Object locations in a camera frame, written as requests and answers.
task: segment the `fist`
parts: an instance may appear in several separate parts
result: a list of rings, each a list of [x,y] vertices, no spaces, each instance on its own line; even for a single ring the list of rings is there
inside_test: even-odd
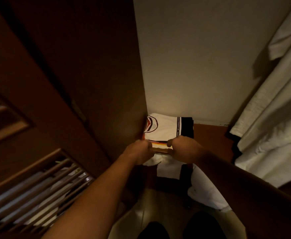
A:
[[[177,136],[167,142],[168,153],[176,160],[184,163],[195,163],[197,159],[206,155],[208,150],[203,148],[192,138]]]
[[[132,159],[135,165],[143,164],[154,156],[152,143],[147,140],[137,140],[127,146],[122,155]]]

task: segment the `closet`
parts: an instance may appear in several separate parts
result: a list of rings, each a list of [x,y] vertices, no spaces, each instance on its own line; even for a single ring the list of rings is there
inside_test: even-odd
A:
[[[43,235],[146,116],[133,0],[0,0],[0,238]]]

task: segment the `white wall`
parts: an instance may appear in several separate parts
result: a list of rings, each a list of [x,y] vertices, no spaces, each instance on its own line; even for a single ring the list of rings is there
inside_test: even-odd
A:
[[[291,0],[134,0],[149,114],[227,124]]]

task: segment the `black trousers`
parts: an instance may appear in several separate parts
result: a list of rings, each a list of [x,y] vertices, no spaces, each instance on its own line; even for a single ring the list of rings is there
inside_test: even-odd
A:
[[[200,211],[187,223],[183,239],[226,239],[219,223],[210,214]],[[167,230],[159,222],[150,222],[138,239],[170,239]]]

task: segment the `white curtain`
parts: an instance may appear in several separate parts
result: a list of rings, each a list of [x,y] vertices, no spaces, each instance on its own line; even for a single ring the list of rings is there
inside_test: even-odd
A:
[[[235,165],[279,187],[291,181],[291,13],[269,45],[283,58],[243,111],[231,133],[242,137]]]

